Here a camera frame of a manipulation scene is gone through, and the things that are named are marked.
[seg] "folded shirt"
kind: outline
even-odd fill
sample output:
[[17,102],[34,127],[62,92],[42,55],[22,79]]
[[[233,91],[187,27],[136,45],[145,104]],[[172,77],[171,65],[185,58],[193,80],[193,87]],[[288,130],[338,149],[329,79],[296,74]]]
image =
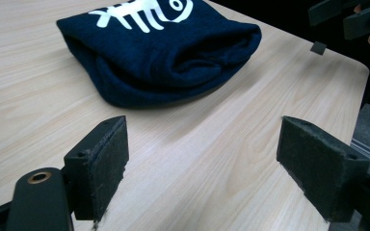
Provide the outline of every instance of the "folded shirt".
[[123,108],[195,98],[229,80],[261,41],[202,0],[134,0],[57,21],[100,95]]

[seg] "light wood tabletop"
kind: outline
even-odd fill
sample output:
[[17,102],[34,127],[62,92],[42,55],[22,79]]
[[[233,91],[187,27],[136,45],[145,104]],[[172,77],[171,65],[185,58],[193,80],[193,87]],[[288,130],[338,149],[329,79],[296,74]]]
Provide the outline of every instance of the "light wood tabletop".
[[[282,116],[350,143],[365,65],[207,1],[260,26],[251,59],[212,93],[172,107],[107,104],[56,20],[120,0],[0,1],[0,205],[15,182],[64,156],[99,122],[126,116],[130,160],[99,230],[328,230],[276,161]],[[90,221],[73,221],[92,230]]]

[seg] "dark background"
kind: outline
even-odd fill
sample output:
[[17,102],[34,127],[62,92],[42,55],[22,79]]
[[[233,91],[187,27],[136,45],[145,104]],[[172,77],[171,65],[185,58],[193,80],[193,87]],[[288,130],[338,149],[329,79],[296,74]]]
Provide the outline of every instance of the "dark background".
[[[308,9],[321,2],[313,0],[212,0],[236,12],[245,14],[283,31],[311,42],[320,41],[328,49],[360,61],[370,71],[369,35],[353,40],[344,39],[343,19],[354,14],[354,7],[343,9],[341,15],[333,17],[317,26],[311,27],[308,20]],[[370,104],[370,74],[362,106]]]

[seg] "folded fabric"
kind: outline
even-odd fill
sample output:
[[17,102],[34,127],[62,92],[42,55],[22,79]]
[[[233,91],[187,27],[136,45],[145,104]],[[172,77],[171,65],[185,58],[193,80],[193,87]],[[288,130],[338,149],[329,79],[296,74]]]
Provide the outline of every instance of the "folded fabric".
[[202,0],[134,0],[57,25],[100,95],[125,108],[193,98],[229,80],[261,41]]

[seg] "wood grain surface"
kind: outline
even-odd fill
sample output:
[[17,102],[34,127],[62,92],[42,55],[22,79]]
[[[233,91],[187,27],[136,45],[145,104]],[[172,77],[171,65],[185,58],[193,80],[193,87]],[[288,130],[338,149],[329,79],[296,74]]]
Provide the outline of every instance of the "wood grain surface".
[[[329,49],[258,24],[250,61],[218,90],[172,107],[104,102],[66,48],[56,20],[119,2],[0,1],[0,205],[22,175],[64,165],[104,119],[126,116],[130,161],[98,230],[328,230],[276,161],[282,116],[350,143],[368,69]],[[74,221],[75,230],[92,230]]]

